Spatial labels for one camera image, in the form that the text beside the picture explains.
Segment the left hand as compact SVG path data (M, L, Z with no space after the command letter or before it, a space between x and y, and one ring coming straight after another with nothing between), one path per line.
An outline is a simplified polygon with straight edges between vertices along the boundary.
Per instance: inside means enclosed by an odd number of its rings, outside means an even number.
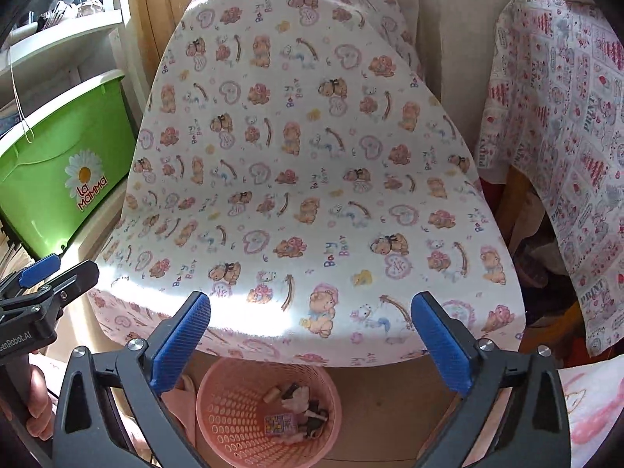
M28 399L28 413L25 428L32 437L40 441L49 441L54 433L55 414L52 399L46 386L46 377L37 365L30 365L30 398Z

